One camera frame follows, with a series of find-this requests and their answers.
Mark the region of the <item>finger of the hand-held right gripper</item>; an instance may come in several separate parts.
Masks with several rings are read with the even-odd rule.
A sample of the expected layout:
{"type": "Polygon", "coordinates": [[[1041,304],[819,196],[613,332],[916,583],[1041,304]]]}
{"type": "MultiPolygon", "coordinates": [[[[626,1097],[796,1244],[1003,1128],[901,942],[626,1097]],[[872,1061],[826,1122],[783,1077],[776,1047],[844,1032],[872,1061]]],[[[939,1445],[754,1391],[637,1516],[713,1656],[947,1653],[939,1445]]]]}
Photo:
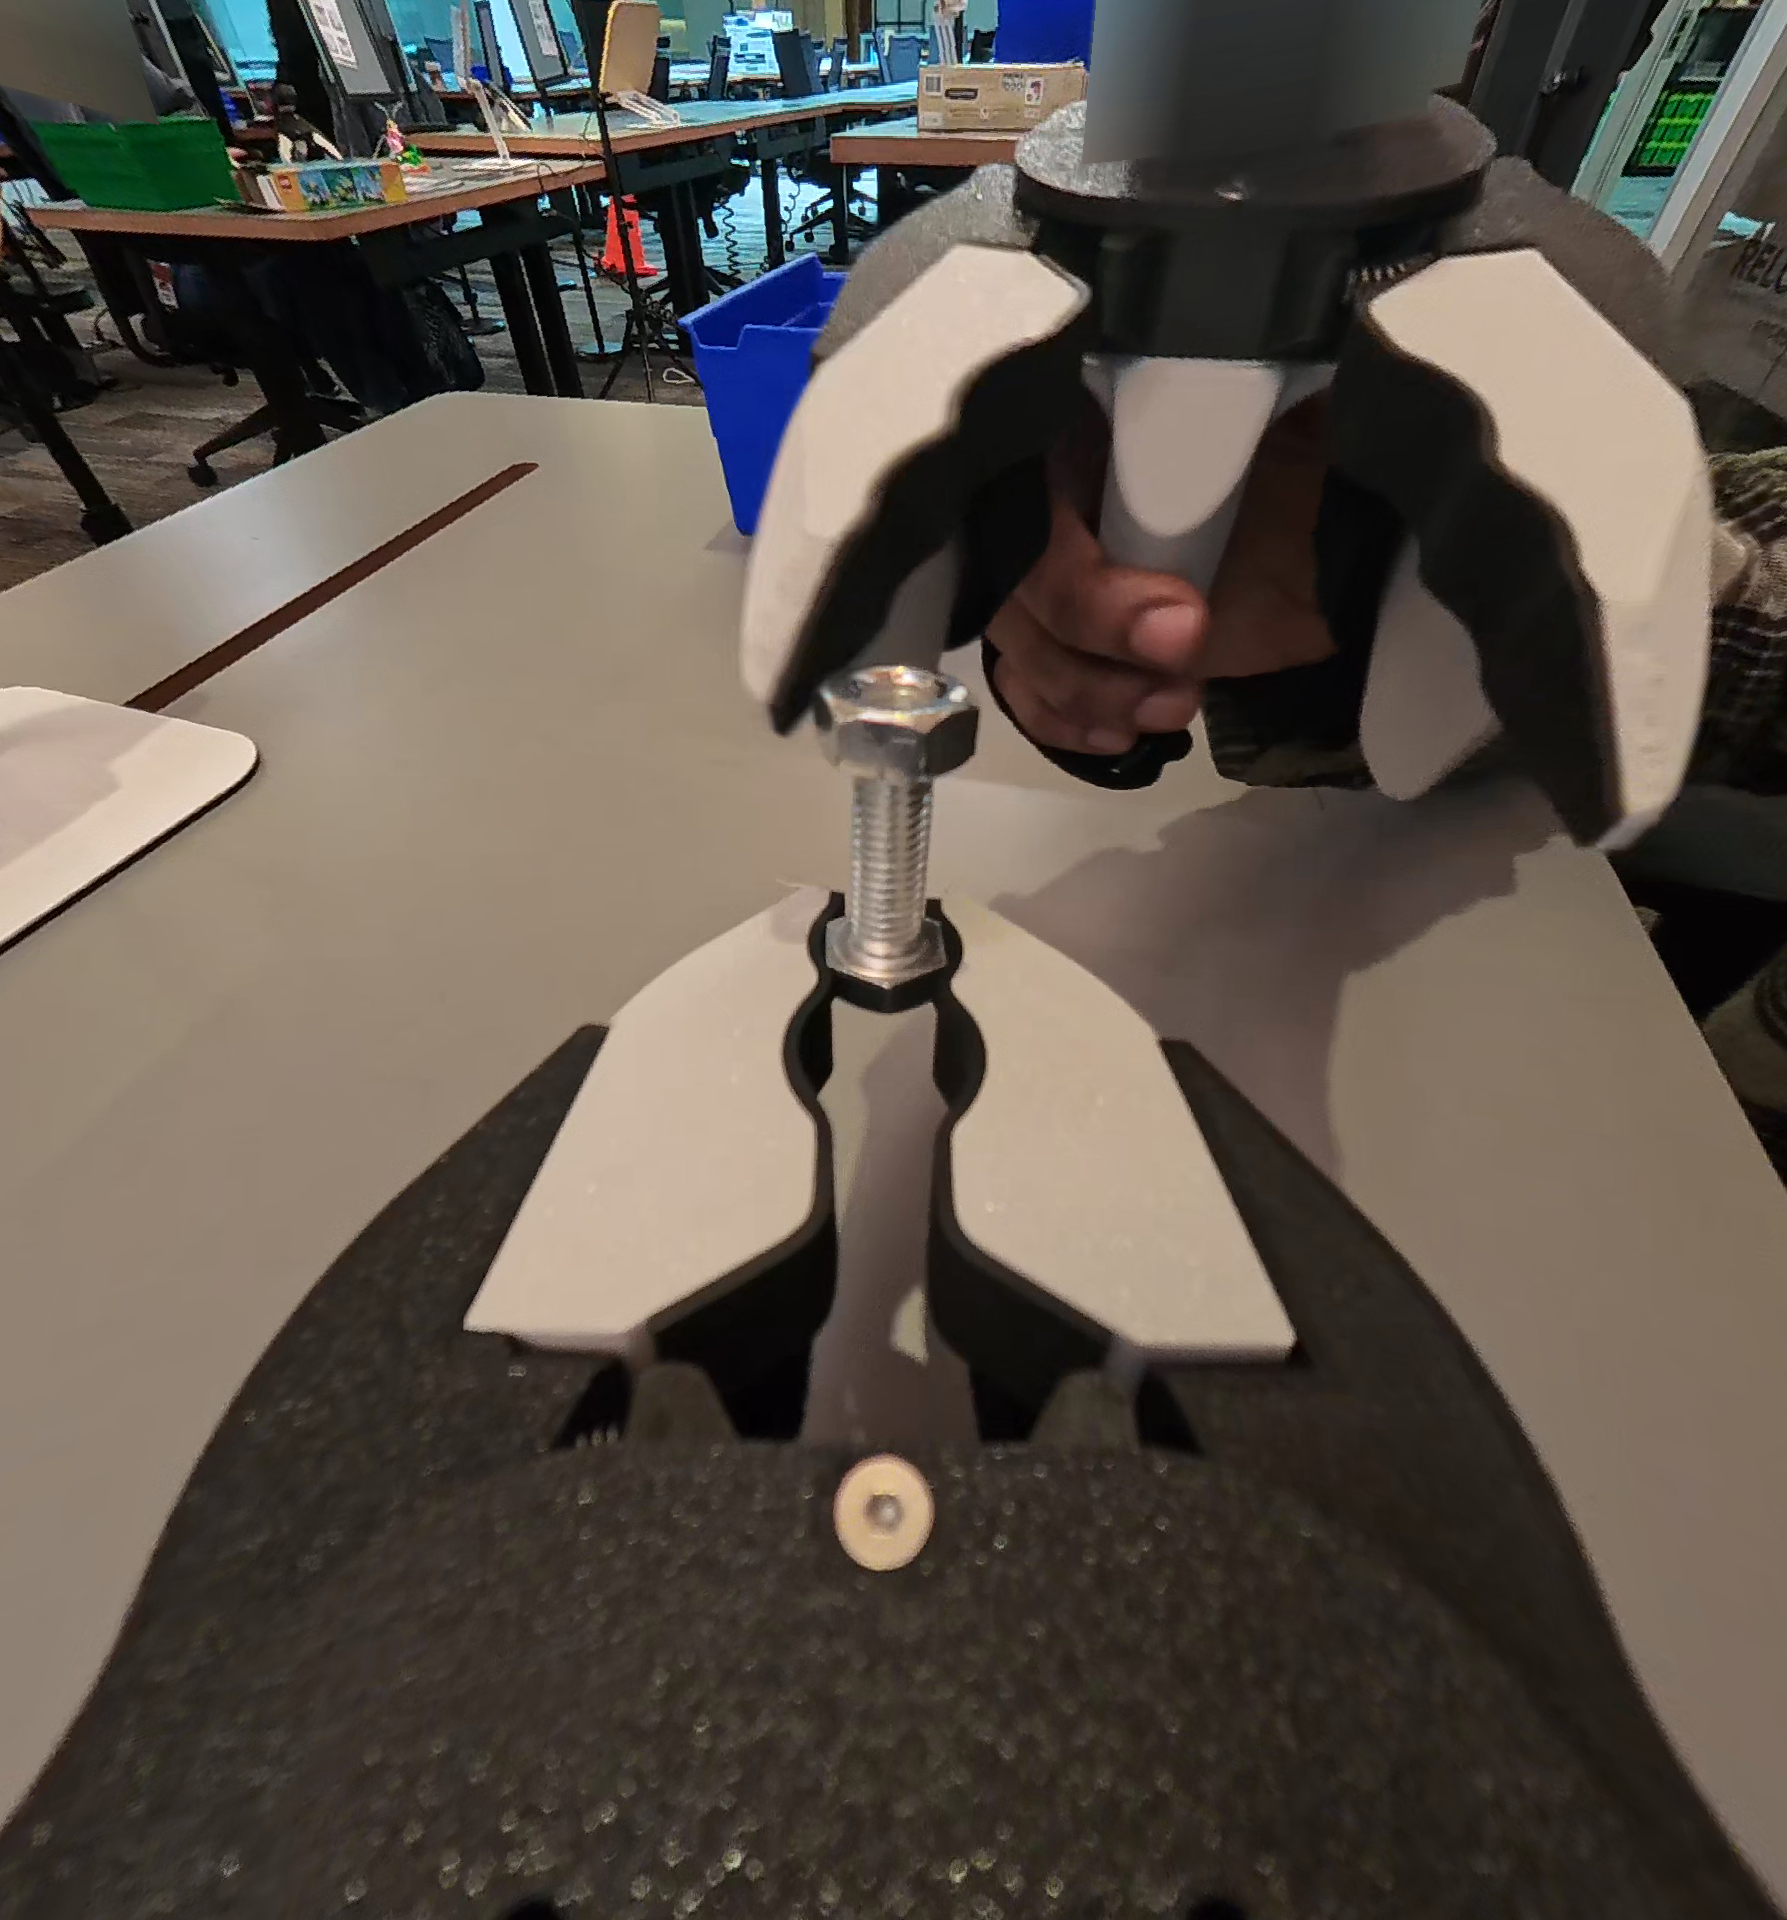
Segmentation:
{"type": "Polygon", "coordinates": [[[1364,304],[1331,464],[1400,523],[1366,664],[1374,785],[1503,746],[1581,845],[1674,806],[1712,664],[1713,498],[1688,399],[1539,252],[1364,304]]]}
{"type": "Polygon", "coordinates": [[[1071,419],[1089,288],[1031,252],[950,247],[796,402],[748,553],[741,683],[776,735],[886,633],[974,496],[1071,419]]]}

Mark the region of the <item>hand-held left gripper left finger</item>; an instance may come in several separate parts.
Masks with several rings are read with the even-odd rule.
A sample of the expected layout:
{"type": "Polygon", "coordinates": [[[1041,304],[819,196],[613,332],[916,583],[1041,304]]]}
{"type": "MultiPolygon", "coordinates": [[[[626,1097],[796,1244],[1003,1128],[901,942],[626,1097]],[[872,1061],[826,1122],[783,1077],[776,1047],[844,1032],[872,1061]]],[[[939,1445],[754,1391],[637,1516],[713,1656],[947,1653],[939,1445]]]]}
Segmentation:
{"type": "Polygon", "coordinates": [[[522,1351],[685,1366],[741,1436],[805,1436],[837,1301],[826,926],[786,891],[607,1026],[462,1331],[522,1351]]]}

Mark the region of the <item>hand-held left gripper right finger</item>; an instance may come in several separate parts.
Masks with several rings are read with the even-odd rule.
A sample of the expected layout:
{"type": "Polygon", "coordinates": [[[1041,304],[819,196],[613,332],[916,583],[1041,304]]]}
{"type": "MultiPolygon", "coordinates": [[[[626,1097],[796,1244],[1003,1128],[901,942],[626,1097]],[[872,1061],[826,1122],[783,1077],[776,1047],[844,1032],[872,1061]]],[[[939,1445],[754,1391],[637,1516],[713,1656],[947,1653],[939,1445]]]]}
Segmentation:
{"type": "Polygon", "coordinates": [[[1296,1323],[1150,1019],[974,901],[947,901],[935,999],[930,1328],[989,1438],[1059,1389],[1159,1367],[1282,1366],[1296,1323]]]}

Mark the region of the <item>steel hex nut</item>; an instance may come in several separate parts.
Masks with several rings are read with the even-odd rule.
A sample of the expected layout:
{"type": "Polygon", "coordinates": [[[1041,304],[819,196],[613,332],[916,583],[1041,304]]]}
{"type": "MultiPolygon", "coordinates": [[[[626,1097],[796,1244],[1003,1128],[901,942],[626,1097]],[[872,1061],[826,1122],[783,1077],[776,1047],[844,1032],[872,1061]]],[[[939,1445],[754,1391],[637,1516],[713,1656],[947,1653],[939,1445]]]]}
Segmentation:
{"type": "Polygon", "coordinates": [[[850,918],[831,920],[823,940],[834,997],[866,1013],[904,1013],[930,1003],[959,964],[947,926],[926,914],[908,940],[872,942],[850,918]]]}

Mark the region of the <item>steel hex bolt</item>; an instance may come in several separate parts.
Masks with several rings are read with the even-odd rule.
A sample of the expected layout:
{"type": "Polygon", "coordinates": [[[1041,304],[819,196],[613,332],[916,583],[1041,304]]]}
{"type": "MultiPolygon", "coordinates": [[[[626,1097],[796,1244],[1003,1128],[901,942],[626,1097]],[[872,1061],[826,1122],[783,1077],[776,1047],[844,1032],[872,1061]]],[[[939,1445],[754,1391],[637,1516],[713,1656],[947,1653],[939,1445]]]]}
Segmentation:
{"type": "Polygon", "coordinates": [[[812,718],[855,793],[844,918],[872,942],[908,940],[930,914],[935,785],[974,759],[979,699],[939,668],[856,664],[823,683],[812,718]]]}

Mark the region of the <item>person's right forearm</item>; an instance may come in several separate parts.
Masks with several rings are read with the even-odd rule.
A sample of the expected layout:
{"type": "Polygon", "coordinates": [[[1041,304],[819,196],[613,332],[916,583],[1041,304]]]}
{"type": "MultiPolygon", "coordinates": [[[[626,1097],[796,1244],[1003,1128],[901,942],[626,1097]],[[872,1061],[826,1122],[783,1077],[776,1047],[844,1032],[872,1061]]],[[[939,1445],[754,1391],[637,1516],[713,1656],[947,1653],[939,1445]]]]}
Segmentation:
{"type": "MultiPolygon", "coordinates": [[[[1713,616],[1689,783],[1787,793],[1787,444],[1712,457],[1713,616]]],[[[1347,659],[1213,683],[1213,763],[1245,785],[1366,785],[1370,642],[1347,659]]]]}

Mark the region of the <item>person's right hand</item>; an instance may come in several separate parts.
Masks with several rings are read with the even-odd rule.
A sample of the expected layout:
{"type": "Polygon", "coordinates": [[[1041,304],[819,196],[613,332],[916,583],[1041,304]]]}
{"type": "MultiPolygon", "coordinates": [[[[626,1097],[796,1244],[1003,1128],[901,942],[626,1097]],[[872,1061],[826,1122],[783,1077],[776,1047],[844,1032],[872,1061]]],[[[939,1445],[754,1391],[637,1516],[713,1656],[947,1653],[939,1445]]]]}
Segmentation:
{"type": "Polygon", "coordinates": [[[1213,589],[1105,555],[1105,475],[1092,405],[1050,457],[1048,547],[989,624],[990,687],[1036,746],[1123,757],[1190,730],[1216,683],[1331,657],[1316,564],[1328,392],[1269,424],[1213,589]]]}

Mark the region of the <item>blue plastic bin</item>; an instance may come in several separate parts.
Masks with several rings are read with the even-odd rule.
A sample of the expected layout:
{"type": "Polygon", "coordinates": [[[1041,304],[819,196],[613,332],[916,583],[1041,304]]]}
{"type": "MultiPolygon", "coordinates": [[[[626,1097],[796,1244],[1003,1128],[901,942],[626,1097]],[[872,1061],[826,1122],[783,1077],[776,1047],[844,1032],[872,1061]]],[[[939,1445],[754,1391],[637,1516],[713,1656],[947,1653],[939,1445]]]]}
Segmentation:
{"type": "Polygon", "coordinates": [[[800,257],[682,317],[741,535],[754,535],[844,273],[800,257]]]}

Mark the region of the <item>cardboard box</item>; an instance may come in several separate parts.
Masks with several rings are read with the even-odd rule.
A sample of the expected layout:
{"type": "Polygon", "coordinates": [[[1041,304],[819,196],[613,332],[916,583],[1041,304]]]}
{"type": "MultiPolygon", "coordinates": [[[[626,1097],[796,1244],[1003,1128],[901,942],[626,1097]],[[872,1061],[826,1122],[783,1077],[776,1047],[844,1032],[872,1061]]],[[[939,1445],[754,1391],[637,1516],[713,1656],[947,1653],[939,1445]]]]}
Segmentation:
{"type": "Polygon", "coordinates": [[[920,130],[1031,130],[1089,97],[1089,65],[923,65],[920,130]]]}

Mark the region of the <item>drinks fridge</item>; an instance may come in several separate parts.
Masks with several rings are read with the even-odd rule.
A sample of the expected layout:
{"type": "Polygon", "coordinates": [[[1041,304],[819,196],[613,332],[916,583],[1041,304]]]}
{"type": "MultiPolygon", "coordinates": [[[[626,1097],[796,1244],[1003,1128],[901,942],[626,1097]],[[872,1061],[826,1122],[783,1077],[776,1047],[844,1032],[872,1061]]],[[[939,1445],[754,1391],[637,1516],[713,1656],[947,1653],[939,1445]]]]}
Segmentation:
{"type": "Polygon", "coordinates": [[[1642,87],[1642,114],[1611,199],[1642,231],[1664,212],[1706,118],[1713,118],[1758,18],[1760,3],[1671,3],[1661,14],[1666,40],[1642,87]]]}

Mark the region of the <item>black computer monitor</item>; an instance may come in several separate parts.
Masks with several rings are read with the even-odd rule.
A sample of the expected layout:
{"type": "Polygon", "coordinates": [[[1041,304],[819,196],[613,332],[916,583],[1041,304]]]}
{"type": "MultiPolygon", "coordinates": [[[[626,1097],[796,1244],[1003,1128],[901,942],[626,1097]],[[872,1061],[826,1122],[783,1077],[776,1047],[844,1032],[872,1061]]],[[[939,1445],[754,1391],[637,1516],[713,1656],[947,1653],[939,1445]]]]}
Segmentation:
{"type": "Polygon", "coordinates": [[[328,97],[380,104],[401,100],[404,69],[390,3],[264,3],[279,48],[279,77],[328,97]]]}
{"type": "Polygon", "coordinates": [[[566,3],[485,3],[498,68],[533,91],[586,77],[566,3]]]}

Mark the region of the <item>colourful toy box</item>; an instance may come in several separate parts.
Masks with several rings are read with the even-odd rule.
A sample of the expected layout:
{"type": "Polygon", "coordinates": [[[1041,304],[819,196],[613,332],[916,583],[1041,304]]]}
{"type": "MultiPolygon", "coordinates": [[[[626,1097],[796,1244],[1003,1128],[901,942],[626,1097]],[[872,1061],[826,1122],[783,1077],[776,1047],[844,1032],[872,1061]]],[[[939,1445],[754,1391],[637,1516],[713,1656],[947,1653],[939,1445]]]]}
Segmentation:
{"type": "Polygon", "coordinates": [[[239,194],[249,207],[273,213],[334,213],[409,205],[401,165],[394,162],[296,162],[236,168],[239,194]]]}

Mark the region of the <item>acrylic sign stand white base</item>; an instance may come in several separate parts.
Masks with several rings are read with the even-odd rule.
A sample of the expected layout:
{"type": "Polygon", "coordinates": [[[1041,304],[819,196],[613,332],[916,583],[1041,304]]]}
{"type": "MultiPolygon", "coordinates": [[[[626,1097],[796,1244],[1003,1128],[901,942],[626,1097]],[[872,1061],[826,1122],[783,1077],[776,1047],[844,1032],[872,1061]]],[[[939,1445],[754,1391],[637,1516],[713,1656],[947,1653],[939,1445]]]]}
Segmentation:
{"type": "Polygon", "coordinates": [[[0,687],[0,952],[231,798],[258,746],[45,687],[0,687]]]}

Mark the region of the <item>green plastic crate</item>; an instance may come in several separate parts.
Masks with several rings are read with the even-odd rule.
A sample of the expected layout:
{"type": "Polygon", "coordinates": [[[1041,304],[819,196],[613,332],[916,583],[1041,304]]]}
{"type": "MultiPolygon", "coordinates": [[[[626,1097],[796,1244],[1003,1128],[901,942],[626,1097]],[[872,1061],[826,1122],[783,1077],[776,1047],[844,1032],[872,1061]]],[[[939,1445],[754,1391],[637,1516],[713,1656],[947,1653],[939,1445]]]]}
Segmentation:
{"type": "Polygon", "coordinates": [[[38,123],[35,136],[64,194],[111,212],[239,205],[236,162],[210,118],[151,123],[38,123]]]}

